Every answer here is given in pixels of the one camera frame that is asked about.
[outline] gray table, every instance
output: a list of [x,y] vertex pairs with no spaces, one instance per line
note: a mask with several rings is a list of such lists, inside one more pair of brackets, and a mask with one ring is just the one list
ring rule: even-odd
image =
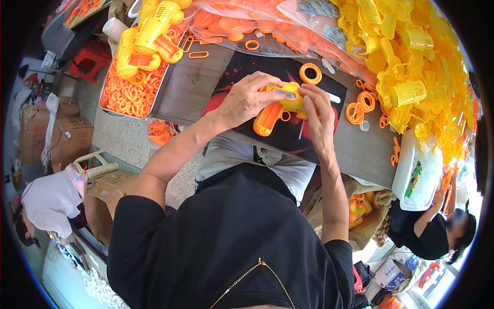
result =
[[[154,117],[190,126],[202,116],[218,80],[233,56],[232,50],[215,44],[194,43],[190,49],[190,51],[202,50],[209,51],[209,57],[190,59],[184,54],[180,61],[169,67],[160,89],[160,92],[163,92],[162,98]],[[355,78],[340,70],[331,74],[319,60],[297,60],[313,62],[324,74],[347,87],[343,111],[334,136],[334,148],[340,171],[391,188],[396,171],[396,166],[392,167],[390,162],[390,157],[394,153],[393,137],[396,136],[400,143],[401,136],[391,132],[389,126],[384,129],[379,128],[381,110],[378,106],[365,115],[365,119],[370,124],[368,132],[363,132],[359,126],[349,123],[345,116],[346,106],[355,102],[361,92],[361,89],[355,85]],[[221,135],[291,155],[232,130]]]

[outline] red plastic chair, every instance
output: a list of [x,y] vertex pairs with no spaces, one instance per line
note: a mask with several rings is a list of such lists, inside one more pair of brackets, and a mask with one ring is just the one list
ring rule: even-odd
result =
[[93,40],[84,44],[81,51],[74,58],[69,70],[91,83],[95,83],[94,76],[102,67],[107,67],[112,62],[112,57],[108,53],[109,47]]

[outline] pile of yellow plastic parts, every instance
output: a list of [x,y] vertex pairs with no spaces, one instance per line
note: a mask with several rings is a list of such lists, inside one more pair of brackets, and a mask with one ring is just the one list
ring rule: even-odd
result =
[[444,164],[462,155],[458,137],[474,129],[468,71],[449,22],[429,0],[330,0],[347,51],[377,74],[376,90],[389,124],[400,134],[415,126],[432,133]]

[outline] person's left hand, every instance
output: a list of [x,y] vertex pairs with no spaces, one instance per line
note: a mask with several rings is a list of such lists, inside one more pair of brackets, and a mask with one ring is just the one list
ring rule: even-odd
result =
[[282,93],[258,91],[268,84],[281,88],[285,86],[279,78],[259,71],[245,76],[232,86],[230,93],[216,109],[226,130],[238,127],[257,116],[264,107],[286,98]]

